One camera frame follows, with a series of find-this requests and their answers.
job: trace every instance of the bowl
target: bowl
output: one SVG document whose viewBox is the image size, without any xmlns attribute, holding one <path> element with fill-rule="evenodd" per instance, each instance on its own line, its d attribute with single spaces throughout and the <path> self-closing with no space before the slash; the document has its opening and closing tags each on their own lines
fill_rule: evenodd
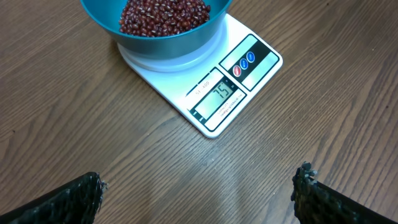
<svg viewBox="0 0 398 224">
<path fill-rule="evenodd" d="M 81 0 L 87 14 L 117 43 L 140 57 L 176 58 L 207 43 L 220 28 L 232 0 L 204 0 L 211 6 L 210 20 L 190 31 L 167 37 L 141 37 L 119 31 L 119 20 L 127 0 Z"/>
</svg>

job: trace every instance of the wooden table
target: wooden table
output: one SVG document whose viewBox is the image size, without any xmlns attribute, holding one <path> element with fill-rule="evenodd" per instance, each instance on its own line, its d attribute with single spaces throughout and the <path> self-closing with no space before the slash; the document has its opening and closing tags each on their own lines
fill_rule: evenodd
<svg viewBox="0 0 398 224">
<path fill-rule="evenodd" d="M 236 0 L 282 70 L 207 139 L 79 1 L 0 2 L 0 213 L 88 171 L 97 223 L 293 223 L 291 178 L 398 221 L 398 1 Z"/>
</svg>

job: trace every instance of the pile of red beans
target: pile of red beans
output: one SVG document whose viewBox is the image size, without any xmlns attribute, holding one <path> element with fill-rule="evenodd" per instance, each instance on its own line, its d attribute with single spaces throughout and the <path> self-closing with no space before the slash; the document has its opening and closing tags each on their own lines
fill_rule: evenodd
<svg viewBox="0 0 398 224">
<path fill-rule="evenodd" d="M 209 21 L 203 0 L 128 0 L 120 32 L 141 37 L 165 37 L 192 30 Z"/>
</svg>

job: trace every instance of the brown tabletop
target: brown tabletop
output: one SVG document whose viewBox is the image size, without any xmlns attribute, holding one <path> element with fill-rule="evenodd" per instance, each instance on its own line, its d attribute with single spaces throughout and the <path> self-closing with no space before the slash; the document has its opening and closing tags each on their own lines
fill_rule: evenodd
<svg viewBox="0 0 398 224">
<path fill-rule="evenodd" d="M 293 223 L 292 176 L 398 221 L 398 1 L 236 0 L 284 66 L 207 139 L 79 1 L 0 2 L 0 213 L 88 171 L 97 223 Z"/>
</svg>

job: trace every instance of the digital kitchen scale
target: digital kitchen scale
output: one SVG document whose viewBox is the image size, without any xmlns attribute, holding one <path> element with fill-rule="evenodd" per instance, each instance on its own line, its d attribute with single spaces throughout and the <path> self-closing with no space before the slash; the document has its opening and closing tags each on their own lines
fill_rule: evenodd
<svg viewBox="0 0 398 224">
<path fill-rule="evenodd" d="M 283 64 L 258 35 L 227 14 L 200 49 L 170 60 L 134 55 L 127 64 L 206 137 L 218 137 Z"/>
</svg>

